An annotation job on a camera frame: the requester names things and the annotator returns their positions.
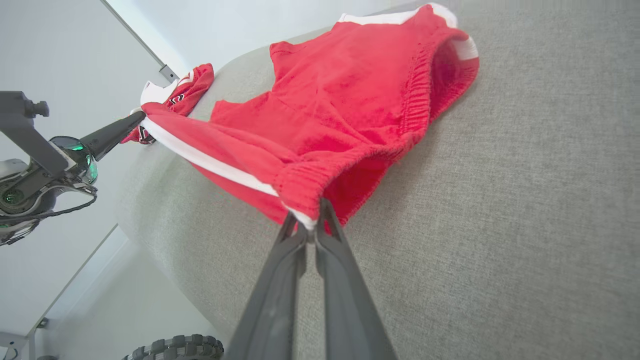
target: tire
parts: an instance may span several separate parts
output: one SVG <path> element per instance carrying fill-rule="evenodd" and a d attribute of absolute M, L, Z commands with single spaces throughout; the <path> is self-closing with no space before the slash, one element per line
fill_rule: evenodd
<path fill-rule="evenodd" d="M 179 335 L 139 347 L 122 360 L 211 360 L 221 358 L 224 352 L 220 340 L 213 336 Z"/>

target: white floor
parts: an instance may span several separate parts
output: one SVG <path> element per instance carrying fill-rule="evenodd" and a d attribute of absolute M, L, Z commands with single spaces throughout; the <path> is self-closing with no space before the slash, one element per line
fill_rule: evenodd
<path fill-rule="evenodd" d="M 36 332 L 36 354 L 61 360 L 116 360 L 158 339 L 216 336 L 213 326 L 119 228 L 47 317 L 48 328 Z"/>

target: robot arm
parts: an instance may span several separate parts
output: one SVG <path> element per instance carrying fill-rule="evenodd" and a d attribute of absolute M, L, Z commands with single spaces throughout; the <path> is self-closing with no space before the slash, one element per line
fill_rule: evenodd
<path fill-rule="evenodd" d="M 22 92 L 0 92 L 0 131 L 26 152 L 21 160 L 0 161 L 0 246 L 27 236 L 41 220 L 70 213 L 95 202 L 97 165 L 144 118 L 137 111 L 82 139 L 55 136 L 47 141 L 33 127 L 36 115 L 49 116 L 44 101 L 34 104 Z M 56 197 L 75 191 L 92 200 L 53 212 Z"/>

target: white trim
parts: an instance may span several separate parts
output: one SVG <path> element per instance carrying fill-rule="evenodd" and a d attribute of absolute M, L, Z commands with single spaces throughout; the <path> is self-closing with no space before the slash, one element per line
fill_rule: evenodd
<path fill-rule="evenodd" d="M 428 3 L 432 9 L 433 13 L 445 20 L 447 26 L 452 29 L 458 28 L 458 18 L 449 10 L 446 6 L 442 6 L 436 3 Z M 352 16 L 346 13 L 343 13 L 338 22 L 354 22 L 360 25 L 367 24 L 391 24 L 391 25 L 402 25 L 407 20 L 411 19 L 415 14 L 418 13 L 420 8 L 415 9 L 410 12 L 401 12 L 401 13 L 385 13 L 381 15 L 372 15 L 372 16 Z M 460 60 L 469 60 L 478 57 L 478 50 L 476 47 L 476 43 L 474 43 L 473 39 L 469 37 L 469 39 L 464 41 L 459 40 L 451 40 L 451 43 L 456 48 L 456 54 L 458 55 L 458 59 Z"/>
<path fill-rule="evenodd" d="M 175 88 L 178 87 L 178 80 L 173 80 L 173 83 L 169 84 L 166 87 L 157 86 L 151 81 L 147 81 L 145 88 L 142 90 L 142 94 L 140 94 L 140 105 L 144 105 L 148 102 L 165 102 L 169 96 L 173 93 Z"/>
<path fill-rule="evenodd" d="M 458 28 L 458 18 L 446 6 L 442 6 L 436 3 L 428 3 L 427 5 L 431 5 L 433 13 L 443 18 L 444 21 L 446 21 L 447 26 L 452 29 Z"/>
<path fill-rule="evenodd" d="M 307 214 L 301 213 L 298 210 L 290 208 L 284 202 L 282 203 L 282 205 L 284 205 L 284 207 L 287 208 L 287 210 L 291 211 L 291 213 L 298 219 L 298 221 L 302 225 L 305 226 L 305 228 L 307 228 L 307 230 L 313 231 L 313 229 L 316 227 L 316 224 L 318 223 L 317 219 L 315 220 L 311 219 Z"/>
<path fill-rule="evenodd" d="M 371 16 L 353 16 L 349 14 L 343 13 L 338 22 L 355 22 L 360 25 L 367 24 L 391 24 L 391 25 L 402 25 L 407 20 L 411 19 L 415 14 L 418 13 L 420 8 L 415 9 L 410 12 L 402 12 L 402 13 L 384 13 L 380 15 L 371 15 Z"/>
<path fill-rule="evenodd" d="M 451 40 L 451 44 L 453 44 L 453 47 L 456 48 L 456 53 L 458 54 L 458 59 L 460 60 L 469 60 L 478 57 L 478 49 L 476 47 L 476 43 L 471 37 L 464 41 Z"/>
<path fill-rule="evenodd" d="M 148 117 L 142 120 L 140 125 L 149 131 L 157 141 L 169 148 L 169 150 L 189 160 L 195 165 L 248 188 L 252 188 L 269 195 L 278 196 L 271 185 L 265 184 L 255 176 L 223 163 L 222 161 L 194 148 L 188 143 L 183 142 L 167 130 L 163 129 L 160 125 L 151 121 Z"/>

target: couch cushion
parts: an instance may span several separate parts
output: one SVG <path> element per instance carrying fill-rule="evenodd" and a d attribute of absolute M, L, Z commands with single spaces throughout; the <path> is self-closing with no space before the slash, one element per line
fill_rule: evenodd
<path fill-rule="evenodd" d="M 401 359 L 637 357 L 637 4 L 497 3 L 452 6 L 478 78 L 351 219 L 351 248 Z M 273 81 L 268 50 L 248 53 L 191 116 Z M 122 229 L 228 343 L 278 226 L 161 144 L 131 171 Z M 298 353 L 324 359 L 308 260 Z"/>

